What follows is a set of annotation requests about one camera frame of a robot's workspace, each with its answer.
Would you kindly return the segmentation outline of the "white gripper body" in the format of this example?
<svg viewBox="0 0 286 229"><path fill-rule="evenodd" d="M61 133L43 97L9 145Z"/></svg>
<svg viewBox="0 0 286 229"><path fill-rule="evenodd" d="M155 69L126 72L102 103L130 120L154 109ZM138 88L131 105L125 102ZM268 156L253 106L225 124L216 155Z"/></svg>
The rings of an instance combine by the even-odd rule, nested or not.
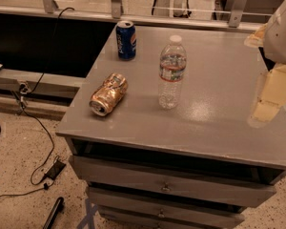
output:
<svg viewBox="0 0 286 229"><path fill-rule="evenodd" d="M286 0L269 19L263 40L265 57L286 64Z"/></svg>

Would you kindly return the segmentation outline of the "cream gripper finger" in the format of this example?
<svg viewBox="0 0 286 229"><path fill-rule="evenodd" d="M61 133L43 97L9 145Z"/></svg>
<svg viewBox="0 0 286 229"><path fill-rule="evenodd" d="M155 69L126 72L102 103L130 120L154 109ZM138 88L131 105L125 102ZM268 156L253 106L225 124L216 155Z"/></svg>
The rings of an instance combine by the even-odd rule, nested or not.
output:
<svg viewBox="0 0 286 229"><path fill-rule="evenodd" d="M259 48L263 46L264 34L267 25L262 25L255 32L251 33L244 41L244 45L251 48Z"/></svg>
<svg viewBox="0 0 286 229"><path fill-rule="evenodd" d="M286 104L286 65L275 64L256 83L248 124L261 128L270 123Z"/></svg>

